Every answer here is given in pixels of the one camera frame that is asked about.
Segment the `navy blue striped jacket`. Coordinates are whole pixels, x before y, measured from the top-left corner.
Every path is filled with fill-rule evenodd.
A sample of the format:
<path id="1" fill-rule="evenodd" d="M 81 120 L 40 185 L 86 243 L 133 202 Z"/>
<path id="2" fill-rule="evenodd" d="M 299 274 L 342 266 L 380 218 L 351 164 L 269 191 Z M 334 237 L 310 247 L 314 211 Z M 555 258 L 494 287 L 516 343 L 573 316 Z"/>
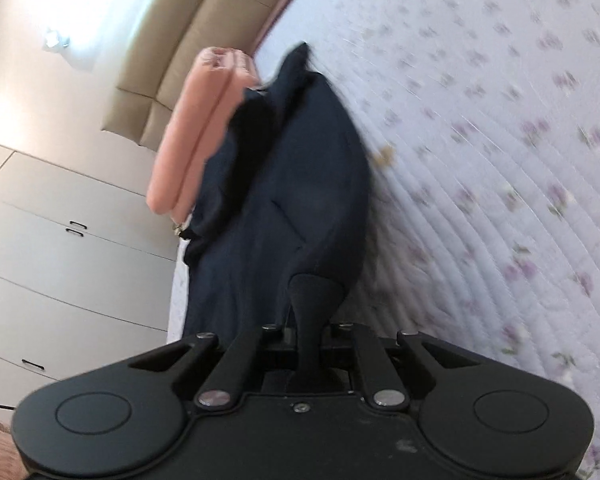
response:
<path id="1" fill-rule="evenodd" d="M 334 282 L 337 311 L 361 274 L 370 165 L 310 54 L 298 44 L 268 86 L 246 92 L 204 167 L 185 230 L 185 335 L 211 332 L 229 344 L 265 325 L 294 329 L 295 275 Z"/>

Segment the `folded pink blanket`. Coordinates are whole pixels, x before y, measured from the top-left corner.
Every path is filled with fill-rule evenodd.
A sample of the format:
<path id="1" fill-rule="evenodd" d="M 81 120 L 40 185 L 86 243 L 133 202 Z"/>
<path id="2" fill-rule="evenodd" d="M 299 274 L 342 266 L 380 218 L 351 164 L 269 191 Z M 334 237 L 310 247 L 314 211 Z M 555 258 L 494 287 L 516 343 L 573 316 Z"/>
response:
<path id="1" fill-rule="evenodd" d="M 184 223 L 196 203 L 204 165 L 223 142 L 230 118 L 260 78 L 248 54 L 207 48 L 196 57 L 166 125 L 146 203 L 155 214 Z"/>

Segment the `floral quilted bed cover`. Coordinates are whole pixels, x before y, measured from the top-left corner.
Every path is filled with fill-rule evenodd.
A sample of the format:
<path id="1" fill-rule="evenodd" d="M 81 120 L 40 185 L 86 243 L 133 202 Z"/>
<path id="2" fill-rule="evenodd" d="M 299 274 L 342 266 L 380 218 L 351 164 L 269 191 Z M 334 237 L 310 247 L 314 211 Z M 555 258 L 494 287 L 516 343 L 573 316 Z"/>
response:
<path id="1" fill-rule="evenodd" d="M 370 155 L 367 255 L 338 312 L 554 380 L 590 407 L 600 479 L 600 0 L 294 0 L 296 44 Z"/>

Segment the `beige leather headboard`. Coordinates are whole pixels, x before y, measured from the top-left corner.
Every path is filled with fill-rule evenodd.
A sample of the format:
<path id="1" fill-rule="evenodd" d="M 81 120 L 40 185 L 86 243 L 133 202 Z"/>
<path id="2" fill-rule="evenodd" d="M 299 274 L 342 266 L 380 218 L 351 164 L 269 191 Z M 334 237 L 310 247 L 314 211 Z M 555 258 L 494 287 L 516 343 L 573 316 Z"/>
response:
<path id="1" fill-rule="evenodd" d="M 257 51 L 291 0 L 150 0 L 126 48 L 102 130 L 155 151 L 196 56 Z"/>

